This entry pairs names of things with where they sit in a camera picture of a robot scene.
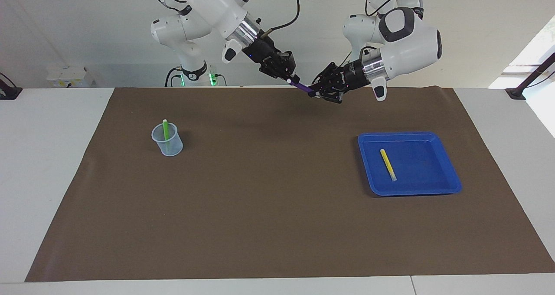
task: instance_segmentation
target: robotic hand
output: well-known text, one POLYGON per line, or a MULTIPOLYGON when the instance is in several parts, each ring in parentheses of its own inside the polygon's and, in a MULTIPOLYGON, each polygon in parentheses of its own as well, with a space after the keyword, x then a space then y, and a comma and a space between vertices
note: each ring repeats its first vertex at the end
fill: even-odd
POLYGON ((311 86, 311 97, 335 103, 348 91, 372 86, 378 101, 387 96, 387 80, 416 72, 441 58, 439 30, 424 23, 422 0, 369 0, 382 4, 373 14, 350 16, 343 34, 351 42, 351 62, 345 66, 329 64, 311 86), (380 43, 379 49, 366 52, 367 43, 380 43))
POLYGON ((231 62, 241 51, 260 64, 260 72, 299 84, 295 58, 291 51, 281 52, 243 8, 248 0, 186 0, 211 28, 226 40, 222 61, 231 62))

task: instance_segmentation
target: yellow marker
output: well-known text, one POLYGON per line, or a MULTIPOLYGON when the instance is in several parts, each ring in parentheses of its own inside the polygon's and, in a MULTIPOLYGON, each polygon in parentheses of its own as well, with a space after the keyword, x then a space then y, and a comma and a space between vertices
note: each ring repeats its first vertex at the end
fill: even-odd
POLYGON ((382 154, 382 158, 383 158, 383 162, 385 163, 385 167, 387 167, 387 171, 389 171, 389 175, 391 176, 391 180, 397 181, 397 177, 395 177, 395 172, 393 171, 393 167, 391 166, 391 163, 389 162, 389 158, 387 157, 387 154, 385 153, 385 150, 381 149, 380 153, 382 154))

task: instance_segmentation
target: brown tabletop covering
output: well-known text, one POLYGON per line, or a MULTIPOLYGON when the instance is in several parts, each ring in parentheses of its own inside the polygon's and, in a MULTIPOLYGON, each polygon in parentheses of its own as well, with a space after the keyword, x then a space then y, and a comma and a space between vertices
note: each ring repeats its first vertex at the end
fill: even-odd
POLYGON ((371 92, 116 89, 26 281, 555 272, 452 89, 371 92), (375 196, 356 139, 378 131, 438 134, 462 192, 375 196))

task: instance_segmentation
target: blue tray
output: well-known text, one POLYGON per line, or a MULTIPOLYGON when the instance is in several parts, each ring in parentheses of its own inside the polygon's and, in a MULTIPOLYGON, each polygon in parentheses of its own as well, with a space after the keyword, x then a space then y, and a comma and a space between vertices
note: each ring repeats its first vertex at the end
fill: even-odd
POLYGON ((364 133, 359 146, 370 188, 379 196, 453 194, 462 189, 435 133, 364 133), (397 181, 391 180, 380 149, 386 151, 397 181))

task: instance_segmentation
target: table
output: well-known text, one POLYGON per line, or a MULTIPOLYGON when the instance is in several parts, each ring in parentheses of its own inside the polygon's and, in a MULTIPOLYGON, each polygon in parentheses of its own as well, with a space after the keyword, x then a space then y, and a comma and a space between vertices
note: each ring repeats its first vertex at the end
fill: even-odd
MULTIPOLYGON (((510 295, 555 288, 555 274, 23 283, 112 92, 26 89, 17 101, 0 103, 0 293, 510 295)), ((526 102, 512 101, 505 91, 456 93, 555 257, 555 178, 549 174, 555 138, 526 102)))

